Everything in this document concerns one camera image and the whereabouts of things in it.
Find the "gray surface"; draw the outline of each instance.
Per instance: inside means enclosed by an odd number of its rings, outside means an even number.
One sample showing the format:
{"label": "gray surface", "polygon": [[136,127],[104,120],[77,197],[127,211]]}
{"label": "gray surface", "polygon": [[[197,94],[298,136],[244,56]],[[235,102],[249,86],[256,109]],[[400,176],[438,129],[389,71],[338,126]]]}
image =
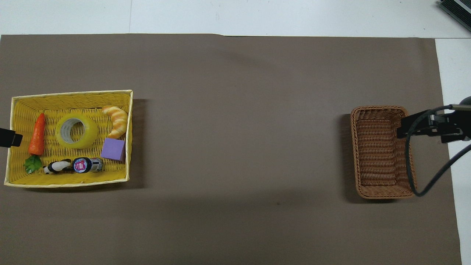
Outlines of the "gray surface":
{"label": "gray surface", "polygon": [[[0,187],[1,263],[461,263],[449,174],[389,203],[354,187],[348,114],[442,105],[434,40],[4,35],[0,73],[4,128],[12,96],[136,98],[129,182]],[[447,147],[413,141],[423,187]]]}

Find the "toy croissant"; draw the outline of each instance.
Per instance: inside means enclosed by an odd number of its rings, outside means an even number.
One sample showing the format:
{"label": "toy croissant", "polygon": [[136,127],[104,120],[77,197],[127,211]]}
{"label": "toy croissant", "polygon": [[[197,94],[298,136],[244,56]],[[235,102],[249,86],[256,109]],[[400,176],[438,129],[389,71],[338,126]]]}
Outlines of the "toy croissant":
{"label": "toy croissant", "polygon": [[107,138],[118,139],[121,135],[126,133],[128,126],[128,114],[115,106],[104,106],[101,111],[108,114],[113,122],[113,130]]}

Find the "toy carrot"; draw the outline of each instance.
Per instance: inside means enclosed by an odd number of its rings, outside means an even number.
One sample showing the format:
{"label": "toy carrot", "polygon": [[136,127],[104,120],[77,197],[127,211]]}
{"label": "toy carrot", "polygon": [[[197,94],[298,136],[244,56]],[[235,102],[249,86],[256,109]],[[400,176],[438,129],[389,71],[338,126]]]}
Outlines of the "toy carrot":
{"label": "toy carrot", "polygon": [[31,156],[25,160],[24,167],[28,174],[33,173],[42,167],[40,155],[44,153],[44,129],[46,126],[46,119],[44,113],[39,114],[36,123],[34,124],[31,142],[28,152]]}
{"label": "toy carrot", "polygon": [[41,156],[44,153],[44,127],[46,126],[46,119],[44,113],[39,114],[34,129],[28,152],[32,155]]}

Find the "purple block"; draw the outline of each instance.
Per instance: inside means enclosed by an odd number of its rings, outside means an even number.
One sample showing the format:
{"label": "purple block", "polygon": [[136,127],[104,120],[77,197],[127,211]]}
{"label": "purple block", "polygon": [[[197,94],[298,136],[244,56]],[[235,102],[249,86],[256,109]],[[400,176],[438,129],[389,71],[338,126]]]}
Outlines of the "purple block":
{"label": "purple block", "polygon": [[101,149],[101,157],[124,161],[125,148],[124,141],[105,138],[105,143],[103,144],[103,149]]}

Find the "yellow tape roll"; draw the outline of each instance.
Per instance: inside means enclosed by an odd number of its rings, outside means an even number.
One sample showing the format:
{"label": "yellow tape roll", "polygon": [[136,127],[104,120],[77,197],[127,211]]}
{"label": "yellow tape roll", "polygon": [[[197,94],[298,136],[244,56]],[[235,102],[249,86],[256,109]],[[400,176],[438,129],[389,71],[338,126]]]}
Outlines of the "yellow tape roll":
{"label": "yellow tape roll", "polygon": [[[78,141],[73,141],[70,133],[74,124],[82,123],[84,133]],[[90,147],[98,137],[98,125],[90,118],[78,113],[62,117],[56,126],[57,141],[66,148],[83,149]]]}

